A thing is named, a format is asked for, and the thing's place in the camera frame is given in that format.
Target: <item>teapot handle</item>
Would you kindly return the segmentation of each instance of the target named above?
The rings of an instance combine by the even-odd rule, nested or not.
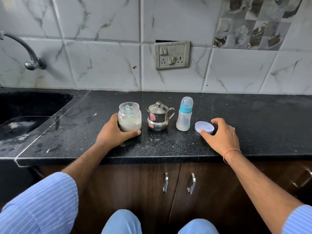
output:
[[[174,113],[172,113],[172,114],[171,114],[171,116],[169,117],[169,119],[168,119],[168,120],[170,120],[170,119],[173,117],[173,115],[175,114],[175,109],[174,109],[174,108],[169,108],[169,111],[170,111],[170,110],[173,110],[173,111],[174,111]]]

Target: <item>wooden cabinet door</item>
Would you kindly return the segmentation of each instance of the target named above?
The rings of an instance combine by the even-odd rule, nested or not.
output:
[[[258,162],[255,165],[299,199],[304,188],[312,187],[309,184],[300,187],[310,178],[307,169],[312,168],[312,162]],[[192,184],[192,173],[196,185],[190,195],[187,188]],[[224,163],[182,164],[170,214],[170,232],[177,233],[195,218],[209,220],[220,234],[270,233],[235,173]]]
[[[180,167],[179,163],[99,166],[79,198],[73,232],[101,233],[115,211],[129,209],[141,221],[143,233],[163,233],[168,225]],[[41,170],[45,175],[56,171],[52,167]],[[169,180],[164,193],[166,172]]]

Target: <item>chrome faucet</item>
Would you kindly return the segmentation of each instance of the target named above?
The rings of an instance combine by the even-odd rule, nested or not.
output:
[[[25,68],[28,70],[35,70],[37,68],[44,70],[46,69],[46,62],[44,59],[36,56],[36,53],[32,50],[32,48],[25,43],[21,38],[14,36],[13,34],[6,33],[5,31],[0,31],[0,39],[3,40],[4,36],[14,39],[18,43],[20,43],[29,53],[30,61],[25,62]]]

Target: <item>cabinet handle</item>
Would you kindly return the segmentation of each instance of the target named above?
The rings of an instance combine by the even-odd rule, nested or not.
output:
[[[165,173],[165,186],[163,187],[163,192],[167,193],[168,188],[168,173]]]
[[[192,180],[193,180],[193,185],[191,186],[191,188],[187,188],[190,195],[193,193],[193,190],[194,190],[195,184],[196,184],[196,177],[195,177],[194,173],[192,173]]]
[[[309,169],[306,169],[306,171],[308,171],[308,173],[310,174],[310,177],[307,178],[301,185],[297,185],[296,182],[292,182],[292,184],[296,186],[297,188],[304,187],[311,180],[312,172]]]

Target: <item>kitchen sink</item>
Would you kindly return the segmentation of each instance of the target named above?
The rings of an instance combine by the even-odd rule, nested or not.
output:
[[[0,93],[0,141],[15,138],[38,128],[74,96],[65,93]]]

